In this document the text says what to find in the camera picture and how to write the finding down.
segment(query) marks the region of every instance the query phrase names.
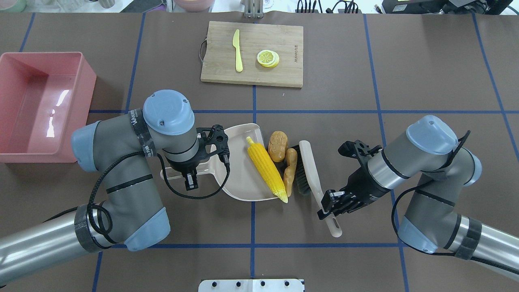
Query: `lemon slice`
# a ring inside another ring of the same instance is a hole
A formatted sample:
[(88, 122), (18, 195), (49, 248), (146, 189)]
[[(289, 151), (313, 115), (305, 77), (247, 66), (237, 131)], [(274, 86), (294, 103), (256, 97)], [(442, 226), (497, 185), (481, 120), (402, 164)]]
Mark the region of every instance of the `lemon slice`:
[(271, 50), (262, 50), (261, 52), (258, 53), (257, 55), (257, 60), (258, 60), (258, 63), (261, 64), (261, 66), (270, 66), (272, 64), (274, 64), (274, 54), (275, 52), (271, 51)]
[(272, 53), (274, 53), (274, 62), (271, 65), (265, 66), (267, 68), (274, 68), (274, 67), (276, 67), (279, 64), (279, 55), (278, 55), (278, 53), (276, 53), (274, 51), (272, 51)]

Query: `black box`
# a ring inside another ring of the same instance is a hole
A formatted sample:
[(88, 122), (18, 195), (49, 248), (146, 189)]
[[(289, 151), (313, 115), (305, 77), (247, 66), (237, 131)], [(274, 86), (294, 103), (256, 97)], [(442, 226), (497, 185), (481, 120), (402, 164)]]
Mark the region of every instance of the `black box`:
[(448, 0), (384, 0), (382, 7), (387, 14), (438, 13)]

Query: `black bristles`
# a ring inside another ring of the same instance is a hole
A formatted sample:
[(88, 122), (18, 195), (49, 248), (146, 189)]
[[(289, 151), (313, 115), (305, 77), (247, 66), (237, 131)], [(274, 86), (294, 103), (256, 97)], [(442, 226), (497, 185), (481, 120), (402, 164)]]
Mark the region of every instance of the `black bristles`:
[(308, 180), (306, 179), (305, 167), (303, 166), (303, 159), (301, 158), (301, 151), (299, 150), (299, 145), (292, 147), (297, 152), (297, 164), (295, 167), (295, 182), (297, 184), (298, 192), (307, 196), (312, 193), (310, 186), (308, 185)]

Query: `blue cap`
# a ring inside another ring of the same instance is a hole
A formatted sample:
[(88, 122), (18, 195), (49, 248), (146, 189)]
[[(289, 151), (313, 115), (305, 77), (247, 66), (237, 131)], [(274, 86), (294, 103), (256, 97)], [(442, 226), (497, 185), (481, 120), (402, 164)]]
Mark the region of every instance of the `blue cap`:
[(94, 134), (99, 122), (75, 130), (71, 137), (72, 152), (79, 166), (87, 172), (98, 171), (94, 164)]
[(433, 115), (426, 115), (410, 125), (405, 134), (414, 146), (435, 155), (445, 155), (458, 144), (458, 138), (452, 129)]
[(427, 236), (416, 228), (405, 216), (402, 222), (400, 222), (398, 236), (403, 242), (424, 253), (432, 254), (438, 249), (438, 245), (428, 239)]
[(480, 159), (477, 158), (476, 155), (472, 154), (472, 152), (470, 152), (468, 149), (464, 149), (470, 153), (472, 159), (474, 160), (474, 173), (472, 174), (472, 178), (466, 184), (463, 185), (464, 187), (468, 187), (480, 178), (481, 172), (483, 172), (483, 166), (481, 165)]
[(125, 245), (129, 251), (145, 249), (162, 241), (170, 231), (166, 207), (163, 207), (125, 240)]
[(175, 90), (155, 92), (144, 102), (142, 112), (148, 126), (164, 135), (181, 135), (195, 124), (195, 114), (189, 101)]

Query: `green bowl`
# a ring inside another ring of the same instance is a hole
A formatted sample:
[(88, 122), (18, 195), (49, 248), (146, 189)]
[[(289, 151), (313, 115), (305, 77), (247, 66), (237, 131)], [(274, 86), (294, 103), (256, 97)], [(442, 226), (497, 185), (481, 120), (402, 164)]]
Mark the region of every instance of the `green bowl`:
[(27, 5), (27, 0), (18, 0), (14, 5), (7, 8), (0, 8), (0, 12), (22, 12)]

